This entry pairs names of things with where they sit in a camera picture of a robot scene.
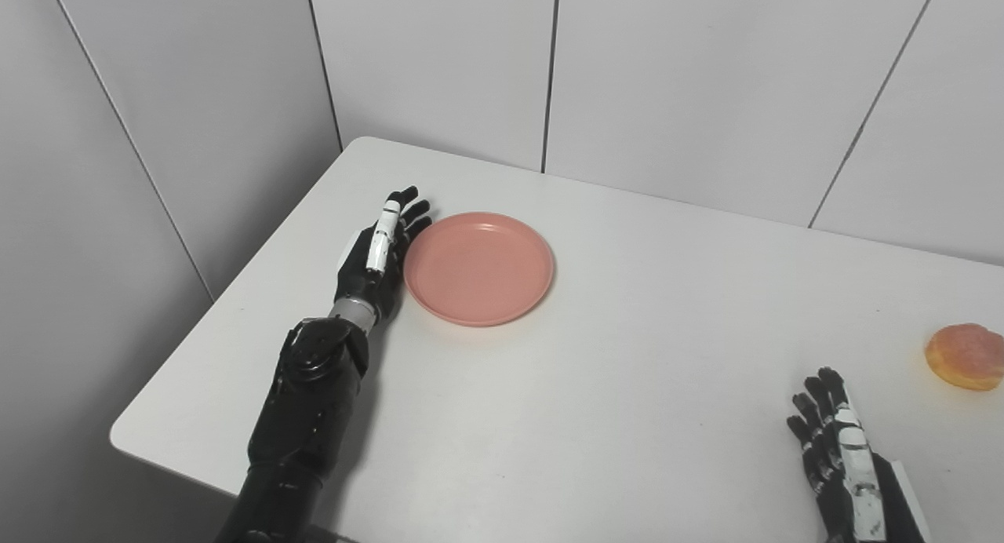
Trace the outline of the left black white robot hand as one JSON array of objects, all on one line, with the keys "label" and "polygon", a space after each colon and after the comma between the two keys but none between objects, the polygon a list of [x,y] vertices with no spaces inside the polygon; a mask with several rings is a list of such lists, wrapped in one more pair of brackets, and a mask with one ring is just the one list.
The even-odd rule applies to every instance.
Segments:
[{"label": "left black white robot hand", "polygon": [[359,232],[337,272],[336,296],[330,317],[351,322],[368,333],[394,314],[404,260],[424,229],[431,226],[431,204],[419,189],[394,191],[373,225]]}]

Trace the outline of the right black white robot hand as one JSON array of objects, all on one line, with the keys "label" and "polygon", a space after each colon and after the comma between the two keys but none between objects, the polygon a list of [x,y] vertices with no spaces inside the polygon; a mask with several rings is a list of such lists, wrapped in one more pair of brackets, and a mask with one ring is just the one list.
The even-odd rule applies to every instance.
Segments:
[{"label": "right black white robot hand", "polygon": [[929,542],[931,531],[900,461],[872,449],[842,375],[808,376],[788,417],[828,542]]}]

